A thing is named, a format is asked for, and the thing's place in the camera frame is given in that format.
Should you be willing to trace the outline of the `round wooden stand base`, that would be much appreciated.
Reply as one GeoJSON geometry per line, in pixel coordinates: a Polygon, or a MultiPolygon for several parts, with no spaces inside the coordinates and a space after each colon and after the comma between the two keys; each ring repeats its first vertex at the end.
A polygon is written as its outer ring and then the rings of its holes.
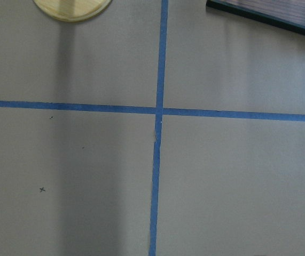
{"type": "Polygon", "coordinates": [[[64,22],[85,21],[100,14],[111,0],[34,0],[35,5],[48,16],[64,22]]]}

